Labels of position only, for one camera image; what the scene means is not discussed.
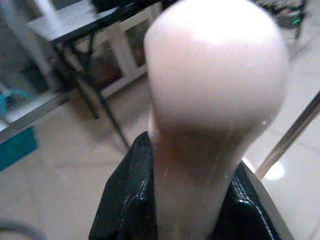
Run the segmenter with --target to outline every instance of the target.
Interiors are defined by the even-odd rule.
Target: gear shift knob
[[[152,24],[145,52],[159,240],[206,240],[286,96],[286,45],[252,2],[185,0]]]

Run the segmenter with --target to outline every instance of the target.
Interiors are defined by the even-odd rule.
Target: floor
[[[290,44],[291,33],[284,34]],[[291,52],[283,108],[243,159],[253,171],[320,89],[320,28],[310,19]],[[146,77],[110,100],[130,142],[147,130],[149,101]],[[88,239],[104,185],[126,152],[100,115],[93,120],[74,91],[68,103],[32,124],[38,149],[0,172],[0,218],[29,223],[48,240]],[[296,240],[320,239],[319,135],[320,116],[262,179]],[[12,238],[0,234],[0,239]]]

